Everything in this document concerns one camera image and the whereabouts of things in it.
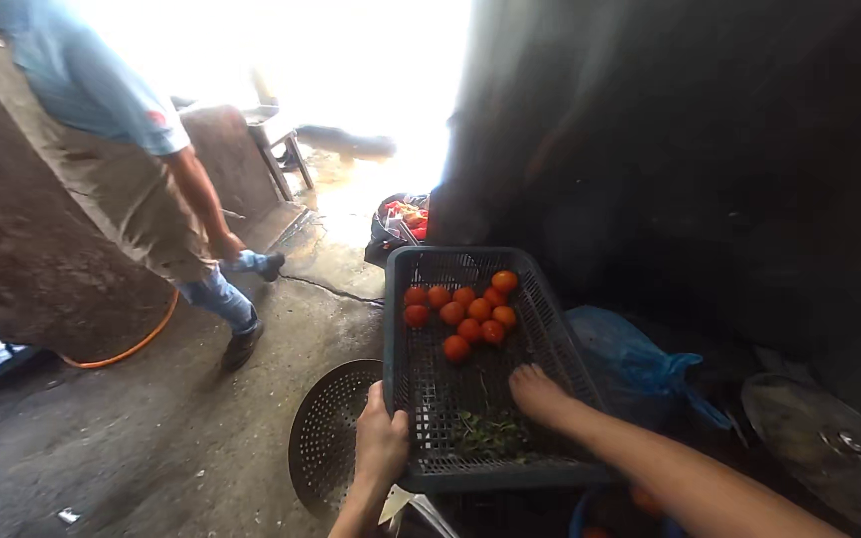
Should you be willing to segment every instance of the blue plastic bag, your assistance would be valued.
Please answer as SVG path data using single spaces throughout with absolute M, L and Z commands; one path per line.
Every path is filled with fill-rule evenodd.
M 609 403 L 618 408 L 617 414 L 655 429 L 682 399 L 709 424 L 724 430 L 732 427 L 726 415 L 684 380 L 687 367 L 702 362 L 703 357 L 664 353 L 623 316 L 603 308 L 580 306 L 568 310 L 567 319 L 580 343 L 592 352 L 583 361 L 598 385 L 603 385 L 600 389 Z

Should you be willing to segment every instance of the plastic basket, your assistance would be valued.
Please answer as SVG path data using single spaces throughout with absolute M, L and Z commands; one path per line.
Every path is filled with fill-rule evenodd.
M 509 298 L 518 325 L 500 349 L 478 345 L 459 366 L 447 361 L 443 342 L 452 326 L 431 314 L 420 328 L 404 323 L 404 292 L 415 284 L 470 286 L 481 296 L 491 275 L 509 269 L 520 283 Z M 536 457 L 463 458 L 451 432 L 459 413 L 516 409 L 507 378 L 523 363 L 540 364 L 568 393 L 602 409 L 580 361 L 576 338 L 534 259 L 499 247 L 402 247 L 386 269 L 384 385 L 388 409 L 411 420 L 411 458 L 399 484 L 413 492 L 467 491 L 578 485 L 607 480 L 604 465 L 583 449 L 536 425 L 530 426 Z

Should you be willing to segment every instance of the orange tomato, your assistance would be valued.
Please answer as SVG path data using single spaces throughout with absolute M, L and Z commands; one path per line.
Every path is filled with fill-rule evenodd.
M 480 324 L 480 331 L 484 333 L 484 340 L 499 346 L 503 342 L 503 325 L 494 320 L 488 320 Z
M 477 298 L 477 294 L 473 293 L 473 288 L 462 287 L 457 291 L 453 292 L 453 299 L 457 302 L 464 305 L 464 308 L 467 308 L 471 305 L 474 299 Z
M 491 285 L 502 293 L 510 293 L 517 287 L 517 275 L 510 271 L 497 271 L 491 276 Z
M 448 336 L 447 340 L 444 341 L 444 354 L 447 355 L 447 360 L 452 363 L 462 363 L 470 352 L 471 345 L 461 336 L 457 336 L 456 334 Z
M 412 304 L 404 309 L 404 323 L 409 326 L 424 326 L 431 312 L 423 304 Z
M 507 296 L 497 291 L 493 286 L 484 292 L 484 299 L 493 306 L 507 306 Z
M 657 519 L 663 516 L 663 508 L 646 489 L 638 485 L 631 485 L 629 486 L 629 495 L 633 498 L 633 503 L 637 508 Z
M 467 307 L 467 315 L 474 320 L 484 323 L 490 319 L 490 313 L 493 306 L 486 299 L 474 299 L 471 305 Z
M 412 286 L 404 292 L 404 304 L 424 304 L 428 301 L 428 290 L 424 286 Z
M 514 325 L 517 324 L 517 314 L 509 306 L 495 306 L 491 315 L 507 330 L 514 328 Z
M 464 340 L 471 344 L 478 342 L 484 337 L 483 332 L 480 331 L 480 324 L 478 324 L 473 318 L 467 318 L 460 322 L 460 325 L 457 326 L 457 334 L 462 336 Z
M 464 307 L 456 300 L 452 300 L 441 307 L 440 319 L 448 325 L 459 324 L 464 319 Z
M 435 286 L 428 290 L 428 299 L 430 307 L 438 309 L 450 302 L 450 292 L 444 286 Z

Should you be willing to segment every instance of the person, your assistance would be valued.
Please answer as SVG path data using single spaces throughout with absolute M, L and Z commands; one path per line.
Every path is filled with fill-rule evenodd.
M 569 397 L 540 366 L 518 367 L 509 383 L 520 411 L 622 471 L 692 536 L 845 536 L 726 465 Z M 330 538 L 357 538 L 376 529 L 408 446 L 408 417 L 402 410 L 388 416 L 378 381 L 358 418 L 354 479 Z
M 222 270 L 271 281 L 284 256 L 229 230 L 171 101 L 61 0 L 0 0 L 0 102 L 106 238 L 228 322 L 240 368 L 264 324 Z

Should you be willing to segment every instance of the forearm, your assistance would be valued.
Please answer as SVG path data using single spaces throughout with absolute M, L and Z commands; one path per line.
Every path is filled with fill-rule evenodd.
M 577 400 L 551 426 L 647 489 L 695 536 L 842 535 L 726 465 Z
M 188 207 L 198 217 L 210 237 L 228 232 L 221 201 L 205 167 L 198 161 L 194 148 L 185 147 L 177 153 L 161 158 L 174 177 L 175 185 L 185 198 Z
M 361 538 L 377 528 L 389 485 L 355 479 L 328 538 Z

